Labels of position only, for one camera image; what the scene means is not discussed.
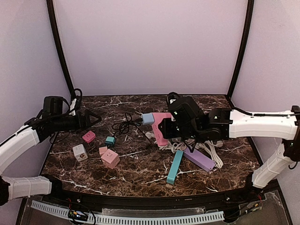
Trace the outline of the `right black frame post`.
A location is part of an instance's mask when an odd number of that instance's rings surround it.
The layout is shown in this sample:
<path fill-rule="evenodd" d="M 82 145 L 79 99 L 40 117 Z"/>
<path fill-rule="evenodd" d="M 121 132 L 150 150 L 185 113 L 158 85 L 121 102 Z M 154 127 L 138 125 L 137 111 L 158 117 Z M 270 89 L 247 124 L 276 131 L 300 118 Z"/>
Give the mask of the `right black frame post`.
<path fill-rule="evenodd" d="M 253 16 L 253 10 L 254 10 L 254 0 L 248 0 L 247 1 L 247 9 L 246 9 L 246 15 L 245 15 L 245 22 L 243 26 L 243 32 L 242 32 L 242 37 L 241 37 L 241 42 L 240 42 L 240 47 L 235 63 L 235 67 L 233 70 L 231 82 L 229 85 L 229 89 L 227 92 L 227 98 L 232 99 L 233 93 L 237 84 L 237 80 L 240 74 L 240 69 L 242 66 L 243 58 L 244 58 L 244 53 L 247 47 L 247 42 L 248 42 L 248 37 L 249 37 L 249 32 L 250 32 L 250 27 L 251 27 L 251 22 L 252 22 L 252 16 Z"/>

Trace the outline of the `white cube socket adapter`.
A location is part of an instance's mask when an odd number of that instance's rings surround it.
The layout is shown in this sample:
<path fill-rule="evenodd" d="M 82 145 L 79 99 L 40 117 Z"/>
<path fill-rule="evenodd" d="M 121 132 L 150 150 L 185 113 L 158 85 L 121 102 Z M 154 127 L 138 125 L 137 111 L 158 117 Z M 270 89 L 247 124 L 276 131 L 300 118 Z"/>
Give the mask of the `white cube socket adapter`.
<path fill-rule="evenodd" d="M 78 162 L 84 161 L 88 158 L 86 149 L 83 144 L 79 144 L 73 147 L 74 157 Z"/>

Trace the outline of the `small circuit board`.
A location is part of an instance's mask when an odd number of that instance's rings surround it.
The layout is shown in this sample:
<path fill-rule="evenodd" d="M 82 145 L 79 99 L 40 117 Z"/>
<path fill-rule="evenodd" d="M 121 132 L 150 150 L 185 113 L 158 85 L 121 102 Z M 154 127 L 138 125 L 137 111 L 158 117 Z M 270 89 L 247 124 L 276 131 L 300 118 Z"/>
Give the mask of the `small circuit board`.
<path fill-rule="evenodd" d="M 88 215 L 86 213 L 81 211 L 76 211 L 76 210 L 69 210 L 67 216 L 69 219 L 74 219 L 74 220 L 81 220 L 81 221 L 88 220 Z"/>

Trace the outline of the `small salmon pink adapter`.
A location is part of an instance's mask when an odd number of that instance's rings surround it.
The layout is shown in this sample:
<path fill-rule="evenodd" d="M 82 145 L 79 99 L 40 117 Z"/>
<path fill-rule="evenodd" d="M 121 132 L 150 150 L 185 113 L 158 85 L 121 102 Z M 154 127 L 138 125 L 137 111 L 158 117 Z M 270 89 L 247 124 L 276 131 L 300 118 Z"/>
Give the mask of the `small salmon pink adapter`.
<path fill-rule="evenodd" d="M 99 154 L 100 154 L 100 156 L 103 156 L 107 150 L 108 150 L 107 146 L 100 147 L 99 148 Z"/>

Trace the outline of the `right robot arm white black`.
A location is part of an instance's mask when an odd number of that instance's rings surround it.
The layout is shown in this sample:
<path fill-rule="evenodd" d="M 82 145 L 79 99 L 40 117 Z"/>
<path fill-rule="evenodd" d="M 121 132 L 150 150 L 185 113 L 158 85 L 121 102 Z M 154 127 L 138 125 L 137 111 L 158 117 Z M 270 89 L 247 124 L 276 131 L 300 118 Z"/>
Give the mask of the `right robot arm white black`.
<path fill-rule="evenodd" d="M 281 140 L 269 158 L 252 172 L 251 183 L 259 189 L 300 160 L 300 108 L 296 105 L 283 112 L 216 108 L 190 116 L 173 111 L 158 123 L 158 130 L 164 139 L 193 139 L 198 143 L 242 137 Z"/>

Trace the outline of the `black frame post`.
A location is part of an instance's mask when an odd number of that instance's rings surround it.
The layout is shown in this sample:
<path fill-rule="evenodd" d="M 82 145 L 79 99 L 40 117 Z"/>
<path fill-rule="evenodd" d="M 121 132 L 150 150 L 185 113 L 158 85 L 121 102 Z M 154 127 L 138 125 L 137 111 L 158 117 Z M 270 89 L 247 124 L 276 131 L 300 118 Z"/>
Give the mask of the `black frame post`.
<path fill-rule="evenodd" d="M 242 37 L 241 37 L 241 42 L 240 42 L 240 47 L 235 63 L 235 67 L 233 70 L 231 82 L 229 85 L 229 89 L 227 92 L 227 98 L 232 99 L 233 93 L 237 84 L 237 80 L 240 74 L 240 69 L 242 66 L 243 58 L 244 58 L 244 53 L 247 47 L 247 42 L 248 42 L 248 37 L 249 37 L 249 32 L 250 32 L 250 27 L 251 27 L 251 22 L 252 22 L 252 16 L 253 16 L 253 10 L 254 10 L 254 0 L 248 0 L 247 1 L 247 9 L 246 9 L 246 15 L 245 15 L 245 22 L 243 26 L 243 32 L 242 32 Z"/>
<path fill-rule="evenodd" d="M 58 29 L 58 24 L 57 24 L 57 19 L 56 19 L 56 14 L 55 14 L 55 9 L 54 9 L 54 1 L 53 0 L 46 0 L 47 4 L 47 11 L 48 11 L 48 16 L 49 16 L 49 21 L 50 21 L 50 26 L 52 30 L 52 36 L 54 39 L 54 44 L 56 47 L 57 55 L 59 58 L 61 70 L 63 72 L 63 76 L 67 85 L 68 92 L 73 98 L 75 96 L 74 94 L 74 86 L 71 80 L 71 76 L 68 70 L 67 62 L 65 59 L 61 39 L 60 39 L 60 34 L 59 34 L 59 29 Z"/>

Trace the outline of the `pink power strip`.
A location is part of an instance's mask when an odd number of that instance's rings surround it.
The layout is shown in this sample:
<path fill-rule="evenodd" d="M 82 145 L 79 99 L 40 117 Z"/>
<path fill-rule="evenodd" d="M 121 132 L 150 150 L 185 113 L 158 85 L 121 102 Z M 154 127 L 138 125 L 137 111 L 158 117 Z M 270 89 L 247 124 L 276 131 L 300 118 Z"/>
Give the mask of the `pink power strip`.
<path fill-rule="evenodd" d="M 163 137 L 162 132 L 159 130 L 159 124 L 163 121 L 163 119 L 171 118 L 171 114 L 169 112 L 153 112 L 152 115 L 154 123 L 151 126 L 157 145 L 159 147 L 166 146 L 168 144 L 168 140 Z"/>

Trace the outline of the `pink plug adapter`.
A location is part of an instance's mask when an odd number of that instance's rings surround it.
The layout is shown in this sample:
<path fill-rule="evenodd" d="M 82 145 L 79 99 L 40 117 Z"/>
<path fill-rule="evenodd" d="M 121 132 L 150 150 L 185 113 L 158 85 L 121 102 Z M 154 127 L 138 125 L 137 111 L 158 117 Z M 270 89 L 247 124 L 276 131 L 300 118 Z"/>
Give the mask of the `pink plug adapter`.
<path fill-rule="evenodd" d="M 90 143 L 96 138 L 96 134 L 92 131 L 88 131 L 82 136 L 82 138 L 86 143 Z"/>

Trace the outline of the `pink cube socket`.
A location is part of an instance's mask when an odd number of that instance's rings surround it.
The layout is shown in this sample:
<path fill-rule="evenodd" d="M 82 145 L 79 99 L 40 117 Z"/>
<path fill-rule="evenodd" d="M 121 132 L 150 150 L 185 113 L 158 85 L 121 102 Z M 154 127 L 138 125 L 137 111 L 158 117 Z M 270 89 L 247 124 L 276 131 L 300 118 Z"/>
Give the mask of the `pink cube socket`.
<path fill-rule="evenodd" d="M 119 157 L 118 153 L 114 152 L 111 149 L 108 149 L 101 156 L 101 160 L 106 167 L 108 167 L 110 169 L 114 169 L 117 166 L 117 164 L 120 162 L 120 157 Z"/>

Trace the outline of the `left black frame post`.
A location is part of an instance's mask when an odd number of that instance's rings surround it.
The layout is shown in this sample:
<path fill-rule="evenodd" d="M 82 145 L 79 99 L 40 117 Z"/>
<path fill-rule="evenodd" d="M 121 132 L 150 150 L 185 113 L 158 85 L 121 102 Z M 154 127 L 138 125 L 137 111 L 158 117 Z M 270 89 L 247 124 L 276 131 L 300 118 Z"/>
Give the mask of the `left black frame post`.
<path fill-rule="evenodd" d="M 53 0 L 46 0 L 47 4 L 47 11 L 48 11 L 48 16 L 49 16 L 49 21 L 50 21 L 50 26 L 52 30 L 52 36 L 54 39 L 54 44 L 56 47 L 57 55 L 59 58 L 61 70 L 63 72 L 63 76 L 67 85 L 68 92 L 73 98 L 75 96 L 74 94 L 74 86 L 71 80 L 71 76 L 68 70 L 67 62 L 65 59 L 61 39 L 60 39 L 60 34 L 59 34 L 59 29 L 58 29 L 58 24 L 57 24 L 57 19 L 56 19 L 56 14 L 55 14 L 55 9 L 54 9 L 54 1 Z"/>

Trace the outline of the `small teal adapter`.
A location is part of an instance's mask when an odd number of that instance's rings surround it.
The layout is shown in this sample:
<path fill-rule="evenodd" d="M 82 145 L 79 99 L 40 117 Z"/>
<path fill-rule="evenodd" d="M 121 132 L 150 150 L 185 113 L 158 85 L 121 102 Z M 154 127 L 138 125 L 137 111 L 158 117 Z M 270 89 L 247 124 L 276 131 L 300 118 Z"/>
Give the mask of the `small teal adapter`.
<path fill-rule="evenodd" d="M 105 145 L 108 148 L 111 148 L 115 145 L 115 137 L 113 136 L 108 136 L 105 140 Z"/>

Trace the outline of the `white charger with cable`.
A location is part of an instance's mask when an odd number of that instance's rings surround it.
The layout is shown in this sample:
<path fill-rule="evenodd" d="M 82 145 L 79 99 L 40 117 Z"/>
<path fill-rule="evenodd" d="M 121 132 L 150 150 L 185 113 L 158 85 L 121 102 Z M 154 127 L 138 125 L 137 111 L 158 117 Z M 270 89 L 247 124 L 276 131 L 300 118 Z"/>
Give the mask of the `white charger with cable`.
<path fill-rule="evenodd" d="M 186 144 L 180 138 L 171 139 L 172 151 L 185 150 L 185 149 L 186 149 Z"/>

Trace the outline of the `teal power strip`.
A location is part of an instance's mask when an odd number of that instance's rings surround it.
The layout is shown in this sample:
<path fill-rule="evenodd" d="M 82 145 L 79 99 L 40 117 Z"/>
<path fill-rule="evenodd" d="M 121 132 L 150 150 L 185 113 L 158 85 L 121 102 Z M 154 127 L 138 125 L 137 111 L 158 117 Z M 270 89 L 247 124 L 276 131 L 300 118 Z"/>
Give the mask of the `teal power strip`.
<path fill-rule="evenodd" d="M 181 160 L 182 160 L 182 157 L 183 157 L 183 153 L 184 152 L 181 151 L 181 150 L 178 150 L 175 153 L 171 168 L 169 170 L 169 173 L 168 173 L 168 176 L 167 176 L 167 179 L 166 179 L 166 182 L 168 184 L 174 184 L 174 182 L 175 182 L 177 172 L 179 170 L 179 166 L 181 164 Z"/>

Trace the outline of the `purple power strip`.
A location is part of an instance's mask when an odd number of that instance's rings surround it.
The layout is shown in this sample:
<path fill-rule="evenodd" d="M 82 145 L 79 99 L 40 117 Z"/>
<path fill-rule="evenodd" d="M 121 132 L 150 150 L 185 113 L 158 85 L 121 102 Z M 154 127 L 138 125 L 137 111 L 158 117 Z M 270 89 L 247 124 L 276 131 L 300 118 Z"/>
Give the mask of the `purple power strip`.
<path fill-rule="evenodd" d="M 216 165 L 212 159 L 197 150 L 190 152 L 190 150 L 186 148 L 183 151 L 183 156 L 206 172 L 210 172 Z"/>

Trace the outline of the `light blue adapter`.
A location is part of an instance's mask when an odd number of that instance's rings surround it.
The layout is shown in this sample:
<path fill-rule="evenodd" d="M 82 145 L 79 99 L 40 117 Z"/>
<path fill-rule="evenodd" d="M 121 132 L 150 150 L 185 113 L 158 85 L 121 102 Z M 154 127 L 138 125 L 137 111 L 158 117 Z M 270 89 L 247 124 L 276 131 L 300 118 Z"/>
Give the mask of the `light blue adapter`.
<path fill-rule="evenodd" d="M 141 118 L 143 125 L 152 125 L 155 122 L 153 113 L 143 113 Z"/>

